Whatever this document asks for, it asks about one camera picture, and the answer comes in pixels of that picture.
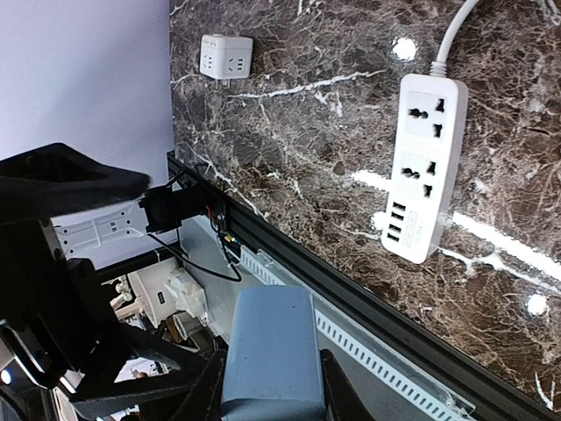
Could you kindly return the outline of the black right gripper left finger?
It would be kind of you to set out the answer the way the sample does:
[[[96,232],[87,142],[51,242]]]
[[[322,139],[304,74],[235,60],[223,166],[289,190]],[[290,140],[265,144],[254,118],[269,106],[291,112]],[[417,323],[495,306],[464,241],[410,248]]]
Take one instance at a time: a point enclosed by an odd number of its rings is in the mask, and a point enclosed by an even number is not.
[[[170,418],[171,421],[220,421],[220,404],[227,352],[215,351],[195,386]]]

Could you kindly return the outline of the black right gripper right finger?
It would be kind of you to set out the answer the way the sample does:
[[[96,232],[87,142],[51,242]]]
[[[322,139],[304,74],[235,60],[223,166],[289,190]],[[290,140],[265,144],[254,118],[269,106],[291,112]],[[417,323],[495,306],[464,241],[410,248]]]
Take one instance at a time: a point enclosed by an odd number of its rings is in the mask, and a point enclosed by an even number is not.
[[[374,421],[332,351],[320,351],[327,421]]]

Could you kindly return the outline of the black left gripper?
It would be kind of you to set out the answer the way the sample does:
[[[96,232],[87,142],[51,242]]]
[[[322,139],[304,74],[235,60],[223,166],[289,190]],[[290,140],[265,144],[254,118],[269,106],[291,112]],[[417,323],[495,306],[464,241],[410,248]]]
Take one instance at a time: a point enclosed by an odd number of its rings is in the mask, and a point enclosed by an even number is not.
[[[10,224],[1,227],[1,337],[42,389],[54,389],[68,371],[82,373],[69,402],[86,419],[189,392],[206,360],[121,324],[99,296],[91,261],[66,260],[52,227],[28,220],[132,201],[150,183],[149,175],[103,165],[63,143],[1,161],[1,222]],[[136,360],[168,371],[132,367],[122,375]]]

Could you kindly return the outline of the blue plug charger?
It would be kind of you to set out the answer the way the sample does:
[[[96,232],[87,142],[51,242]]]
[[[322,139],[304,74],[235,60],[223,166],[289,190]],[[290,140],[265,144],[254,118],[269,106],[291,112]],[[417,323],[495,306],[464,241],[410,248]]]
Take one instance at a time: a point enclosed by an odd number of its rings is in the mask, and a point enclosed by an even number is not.
[[[304,288],[249,287],[234,311],[220,403],[224,420],[322,420],[315,308]]]

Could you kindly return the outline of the white power strip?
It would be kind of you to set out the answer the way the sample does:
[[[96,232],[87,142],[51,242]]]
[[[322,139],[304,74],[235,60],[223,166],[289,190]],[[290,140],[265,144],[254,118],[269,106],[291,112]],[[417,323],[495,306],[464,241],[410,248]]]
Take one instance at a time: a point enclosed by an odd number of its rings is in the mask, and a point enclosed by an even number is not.
[[[437,249],[458,172],[468,88],[409,74],[401,79],[386,223],[381,243],[421,264]]]

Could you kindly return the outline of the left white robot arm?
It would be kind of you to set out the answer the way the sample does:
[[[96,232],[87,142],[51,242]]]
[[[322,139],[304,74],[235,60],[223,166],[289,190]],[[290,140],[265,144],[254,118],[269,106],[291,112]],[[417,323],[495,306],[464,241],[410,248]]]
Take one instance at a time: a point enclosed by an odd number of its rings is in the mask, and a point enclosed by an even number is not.
[[[142,403],[181,404],[167,420],[216,420],[224,353],[211,359],[117,319],[83,250],[178,227],[198,214],[188,195],[148,175],[54,143],[1,163],[1,337],[28,378],[69,398],[86,419]]]

